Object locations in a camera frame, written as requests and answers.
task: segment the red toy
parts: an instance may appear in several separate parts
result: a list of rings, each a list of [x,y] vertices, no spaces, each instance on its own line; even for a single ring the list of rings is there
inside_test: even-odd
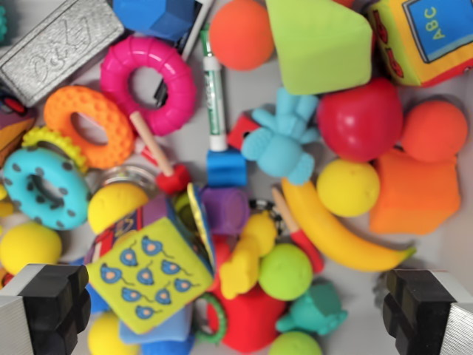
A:
[[[325,95],[317,119],[325,143],[341,158],[358,162],[370,161],[389,151],[403,128],[398,92],[384,78]]]

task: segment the orange teething ring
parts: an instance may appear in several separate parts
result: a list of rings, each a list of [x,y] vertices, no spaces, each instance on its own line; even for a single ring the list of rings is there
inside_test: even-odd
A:
[[[109,142],[98,146],[83,138],[72,125],[71,115],[83,113],[105,130]],[[44,121],[53,130],[71,137],[82,148],[90,167],[108,169],[121,165],[133,151],[133,131],[127,117],[103,94],[87,87],[62,87],[44,107]]]

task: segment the orange foam block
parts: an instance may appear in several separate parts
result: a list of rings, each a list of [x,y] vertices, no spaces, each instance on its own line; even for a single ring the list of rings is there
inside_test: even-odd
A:
[[[375,233],[428,234],[460,208],[457,159],[422,163],[396,149],[375,162],[381,180],[370,213]]]

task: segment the yellow ball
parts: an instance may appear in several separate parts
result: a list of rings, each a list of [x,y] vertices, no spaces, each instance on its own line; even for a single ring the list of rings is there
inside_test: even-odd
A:
[[[90,328],[89,350],[92,355],[138,355],[139,345],[127,345],[119,336],[120,320],[112,313],[102,314]]]
[[[379,196],[379,176],[368,163],[338,159],[328,164],[317,180],[320,201],[341,217],[368,212]]]
[[[16,275],[28,264],[57,264],[61,251],[58,233],[36,222],[26,222],[3,237],[0,260],[8,272]]]

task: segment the blue octopus toy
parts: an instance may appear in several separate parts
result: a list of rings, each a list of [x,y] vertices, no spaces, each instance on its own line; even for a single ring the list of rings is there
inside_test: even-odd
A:
[[[302,146],[320,137],[316,128],[307,128],[318,103],[316,96],[291,95],[284,87],[279,89],[275,115],[264,109],[253,111],[253,119],[262,127],[245,138],[242,155],[275,178],[288,178],[295,185],[309,181],[315,160]]]

